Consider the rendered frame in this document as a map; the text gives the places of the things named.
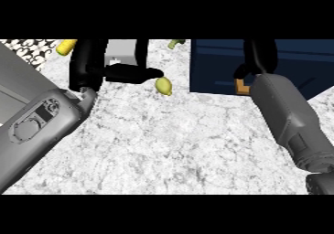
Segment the yellow corn cob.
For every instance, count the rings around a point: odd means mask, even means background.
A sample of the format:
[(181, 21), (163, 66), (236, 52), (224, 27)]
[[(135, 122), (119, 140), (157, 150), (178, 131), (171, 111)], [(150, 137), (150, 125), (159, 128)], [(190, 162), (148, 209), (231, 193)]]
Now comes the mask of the yellow corn cob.
[(57, 46), (57, 53), (61, 56), (67, 56), (75, 48), (78, 40), (76, 39), (64, 39)]

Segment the dark blue drawer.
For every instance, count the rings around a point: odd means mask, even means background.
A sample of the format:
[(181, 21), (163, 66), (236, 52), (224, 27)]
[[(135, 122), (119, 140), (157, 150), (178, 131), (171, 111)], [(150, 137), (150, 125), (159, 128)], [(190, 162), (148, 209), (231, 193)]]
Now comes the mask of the dark blue drawer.
[[(278, 39), (278, 75), (309, 100), (334, 86), (334, 39)], [(193, 39), (190, 91), (236, 95), (234, 72), (244, 59), (243, 39)]]

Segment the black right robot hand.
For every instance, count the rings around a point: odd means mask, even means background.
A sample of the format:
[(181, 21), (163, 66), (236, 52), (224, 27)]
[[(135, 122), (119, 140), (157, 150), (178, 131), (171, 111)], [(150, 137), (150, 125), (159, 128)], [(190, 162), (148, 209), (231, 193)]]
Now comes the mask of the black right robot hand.
[(239, 66), (234, 77), (243, 80), (249, 74), (274, 73), (278, 67), (278, 47), (274, 39), (244, 40), (246, 62)]

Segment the large grey flat door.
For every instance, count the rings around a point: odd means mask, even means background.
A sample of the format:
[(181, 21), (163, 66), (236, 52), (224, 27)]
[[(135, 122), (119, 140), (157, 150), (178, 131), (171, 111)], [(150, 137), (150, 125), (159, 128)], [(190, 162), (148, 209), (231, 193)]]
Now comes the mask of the large grey flat door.
[(54, 82), (0, 42), (0, 123), (41, 94), (55, 88)]

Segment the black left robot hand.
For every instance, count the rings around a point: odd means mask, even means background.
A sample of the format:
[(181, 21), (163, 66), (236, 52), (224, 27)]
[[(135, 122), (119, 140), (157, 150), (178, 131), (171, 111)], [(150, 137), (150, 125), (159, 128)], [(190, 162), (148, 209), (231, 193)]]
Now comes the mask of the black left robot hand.
[(75, 45), (70, 62), (70, 89), (81, 91), (91, 87), (101, 89), (104, 81), (141, 84), (150, 79), (162, 78), (165, 72), (147, 67), (148, 39), (137, 39), (137, 64), (104, 64), (104, 53), (110, 39), (79, 39)]

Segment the pale grey box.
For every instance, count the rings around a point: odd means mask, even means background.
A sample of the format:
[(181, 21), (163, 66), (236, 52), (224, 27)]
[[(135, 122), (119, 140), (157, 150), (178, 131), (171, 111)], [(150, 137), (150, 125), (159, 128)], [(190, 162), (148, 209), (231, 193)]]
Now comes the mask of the pale grey box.
[(110, 39), (104, 53), (104, 64), (116, 63), (135, 65), (135, 39)]

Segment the orange brown block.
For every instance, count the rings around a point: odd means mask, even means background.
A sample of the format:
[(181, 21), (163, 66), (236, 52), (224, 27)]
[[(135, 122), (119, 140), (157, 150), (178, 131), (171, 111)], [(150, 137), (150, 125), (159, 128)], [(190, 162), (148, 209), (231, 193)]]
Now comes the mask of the orange brown block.
[(240, 79), (234, 80), (234, 87), (236, 87), (236, 93), (239, 95), (249, 95), (250, 94), (250, 87), (244, 84), (244, 81)]

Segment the black white patterned mat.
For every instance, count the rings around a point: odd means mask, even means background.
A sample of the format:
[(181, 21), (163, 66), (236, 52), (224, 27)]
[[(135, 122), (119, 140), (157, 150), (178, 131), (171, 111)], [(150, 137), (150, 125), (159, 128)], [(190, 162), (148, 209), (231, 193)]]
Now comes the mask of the black white patterned mat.
[(57, 50), (58, 39), (0, 39), (32, 67), (42, 71), (47, 60)]

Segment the green vegetable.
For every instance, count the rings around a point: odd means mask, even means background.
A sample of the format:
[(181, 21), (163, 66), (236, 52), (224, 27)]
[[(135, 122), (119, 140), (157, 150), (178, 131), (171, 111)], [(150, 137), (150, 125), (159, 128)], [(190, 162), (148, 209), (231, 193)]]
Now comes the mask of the green vegetable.
[(175, 49), (177, 45), (178, 45), (178, 44), (184, 44), (184, 43), (185, 43), (185, 39), (172, 39), (172, 41), (171, 41), (169, 44), (168, 44), (168, 47), (169, 47), (171, 49)]

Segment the yellow lemon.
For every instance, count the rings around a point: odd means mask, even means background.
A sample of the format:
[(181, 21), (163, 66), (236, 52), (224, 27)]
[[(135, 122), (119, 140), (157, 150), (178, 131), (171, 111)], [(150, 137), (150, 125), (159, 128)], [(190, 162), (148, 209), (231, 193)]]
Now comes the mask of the yellow lemon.
[(166, 77), (156, 80), (156, 89), (162, 94), (172, 95), (172, 82)]

